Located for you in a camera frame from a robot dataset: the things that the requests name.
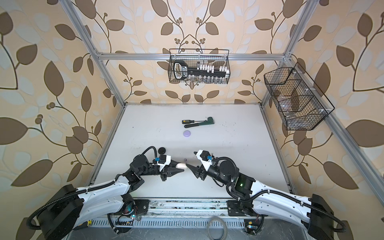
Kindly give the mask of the white earbud charging case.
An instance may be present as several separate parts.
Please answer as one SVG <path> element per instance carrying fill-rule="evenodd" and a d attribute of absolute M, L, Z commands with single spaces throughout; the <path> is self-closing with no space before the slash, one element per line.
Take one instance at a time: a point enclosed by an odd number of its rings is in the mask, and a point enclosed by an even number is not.
<path fill-rule="evenodd" d="M 178 164 L 176 164 L 176 168 L 177 168 L 177 169 L 185 170 L 185 169 L 187 169 L 188 167 L 187 167 L 187 165 L 184 164 L 184 163 L 178 163 Z"/>

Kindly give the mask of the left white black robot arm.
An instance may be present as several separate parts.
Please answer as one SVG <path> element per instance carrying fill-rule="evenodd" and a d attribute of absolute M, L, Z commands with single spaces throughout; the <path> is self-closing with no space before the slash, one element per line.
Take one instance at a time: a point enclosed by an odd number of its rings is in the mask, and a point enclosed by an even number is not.
<path fill-rule="evenodd" d="M 160 176 L 164 182 L 187 168 L 186 164 L 173 161 L 171 156 L 158 155 L 154 146 L 148 149 L 155 154 L 152 162 L 144 150 L 134 157 L 126 172 L 109 182 L 82 188 L 62 187 L 26 219 L 27 228 L 41 230 L 46 240 L 61 240 L 76 227 L 100 216 L 118 213 L 134 219 L 144 207 L 135 203 L 131 193 L 145 182 L 144 176 Z"/>

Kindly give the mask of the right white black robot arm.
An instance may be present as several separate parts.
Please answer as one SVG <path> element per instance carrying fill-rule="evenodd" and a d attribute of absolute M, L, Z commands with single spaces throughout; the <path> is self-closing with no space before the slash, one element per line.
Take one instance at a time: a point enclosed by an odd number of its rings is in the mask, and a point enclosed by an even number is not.
<path fill-rule="evenodd" d="M 201 159 L 201 165 L 187 165 L 196 178 L 211 177 L 223 184 L 230 197 L 239 202 L 245 215 L 279 218 L 297 225 L 316 240 L 332 240 L 335 233 L 347 231 L 346 224 L 335 217 L 334 211 L 323 197 L 286 193 L 242 174 L 228 157 Z"/>

